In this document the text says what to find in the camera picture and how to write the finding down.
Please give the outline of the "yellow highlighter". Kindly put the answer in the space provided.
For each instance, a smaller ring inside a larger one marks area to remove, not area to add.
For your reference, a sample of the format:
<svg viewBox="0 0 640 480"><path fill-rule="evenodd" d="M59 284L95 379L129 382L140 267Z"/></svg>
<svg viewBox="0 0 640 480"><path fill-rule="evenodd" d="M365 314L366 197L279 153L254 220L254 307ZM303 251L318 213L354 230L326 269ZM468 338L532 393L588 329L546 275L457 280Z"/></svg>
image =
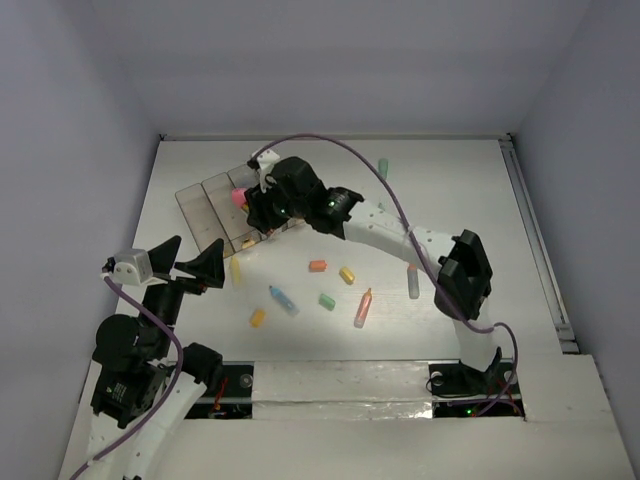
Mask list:
<svg viewBox="0 0 640 480"><path fill-rule="evenodd" d="M229 271L231 275L232 285L235 288L239 288L242 285L242 272L240 262L236 256L232 256L229 263Z"/></svg>

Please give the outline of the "pink capped pen tube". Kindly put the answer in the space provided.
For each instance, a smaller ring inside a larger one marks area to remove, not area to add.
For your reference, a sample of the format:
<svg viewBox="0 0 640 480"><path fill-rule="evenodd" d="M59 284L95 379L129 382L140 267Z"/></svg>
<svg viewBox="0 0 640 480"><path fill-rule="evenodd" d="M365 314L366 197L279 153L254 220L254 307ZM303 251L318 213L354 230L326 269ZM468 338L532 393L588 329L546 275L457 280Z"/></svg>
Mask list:
<svg viewBox="0 0 640 480"><path fill-rule="evenodd" d="M248 202L247 202L246 197L245 197L245 192L246 192L245 188L235 188L235 189L233 189L232 193L231 193L231 200L232 200L233 204L237 208L247 212L248 211Z"/></svg>

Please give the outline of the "green capped highlighter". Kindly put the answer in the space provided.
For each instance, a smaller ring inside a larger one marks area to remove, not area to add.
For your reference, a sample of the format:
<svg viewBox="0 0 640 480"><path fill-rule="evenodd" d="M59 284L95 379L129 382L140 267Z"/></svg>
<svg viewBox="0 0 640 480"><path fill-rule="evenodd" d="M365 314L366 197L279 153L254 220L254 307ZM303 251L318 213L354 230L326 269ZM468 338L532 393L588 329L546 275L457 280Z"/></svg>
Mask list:
<svg viewBox="0 0 640 480"><path fill-rule="evenodd" d="M389 160L386 158L381 158L378 161L378 172L381 175L382 178L387 179L388 178L388 171L389 171Z"/></svg>

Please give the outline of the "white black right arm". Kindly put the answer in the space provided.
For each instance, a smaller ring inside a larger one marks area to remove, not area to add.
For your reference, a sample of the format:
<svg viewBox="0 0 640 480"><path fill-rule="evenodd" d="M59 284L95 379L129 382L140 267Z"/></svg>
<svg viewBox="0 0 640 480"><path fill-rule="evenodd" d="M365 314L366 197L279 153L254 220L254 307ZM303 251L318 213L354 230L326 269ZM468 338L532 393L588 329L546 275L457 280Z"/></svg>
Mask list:
<svg viewBox="0 0 640 480"><path fill-rule="evenodd" d="M402 212L391 214L345 187L325 186L299 157L252 160L249 165L259 181L234 190L232 201L246 212L251 227L268 234L290 219L301 219L318 233L414 265L433 281L434 304L454 323L462 384L482 392L496 381L502 353L481 312L493 271L475 232L452 235L414 227Z"/></svg>

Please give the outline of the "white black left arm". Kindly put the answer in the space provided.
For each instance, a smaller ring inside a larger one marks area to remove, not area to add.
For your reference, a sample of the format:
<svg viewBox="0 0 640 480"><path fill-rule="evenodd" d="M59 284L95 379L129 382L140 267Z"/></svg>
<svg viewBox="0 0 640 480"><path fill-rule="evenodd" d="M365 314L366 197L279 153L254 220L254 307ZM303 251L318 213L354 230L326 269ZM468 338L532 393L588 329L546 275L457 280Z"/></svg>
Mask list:
<svg viewBox="0 0 640 480"><path fill-rule="evenodd" d="M224 242L177 261L173 236L151 250L108 258L101 278L135 315L113 314L95 336L100 367L91 397L88 459L76 479L151 479L170 438L203 395L223 390L223 357L198 343L183 346L175 325L184 296L224 285Z"/></svg>

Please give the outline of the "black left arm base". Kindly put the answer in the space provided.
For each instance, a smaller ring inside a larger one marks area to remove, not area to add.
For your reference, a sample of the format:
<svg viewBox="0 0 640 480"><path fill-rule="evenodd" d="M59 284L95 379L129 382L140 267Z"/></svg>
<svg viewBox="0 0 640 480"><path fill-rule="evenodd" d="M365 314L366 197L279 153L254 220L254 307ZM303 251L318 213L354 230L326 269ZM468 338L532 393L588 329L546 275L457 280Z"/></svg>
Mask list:
<svg viewBox="0 0 640 480"><path fill-rule="evenodd" d="M252 364L226 364L223 368L224 386L216 391L208 391L199 400L200 403L248 404L252 399L254 366Z"/></svg>

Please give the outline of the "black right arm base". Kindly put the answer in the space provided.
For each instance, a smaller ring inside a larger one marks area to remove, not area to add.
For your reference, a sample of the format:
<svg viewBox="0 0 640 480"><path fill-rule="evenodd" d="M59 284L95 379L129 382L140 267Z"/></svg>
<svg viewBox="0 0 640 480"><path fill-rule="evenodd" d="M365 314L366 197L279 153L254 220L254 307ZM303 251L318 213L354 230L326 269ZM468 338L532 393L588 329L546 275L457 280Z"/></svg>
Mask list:
<svg viewBox="0 0 640 480"><path fill-rule="evenodd" d="M460 361L446 361L429 365L426 389L440 398L467 398L497 395L509 382L513 362L502 358L501 348L485 371L477 371Z"/></svg>

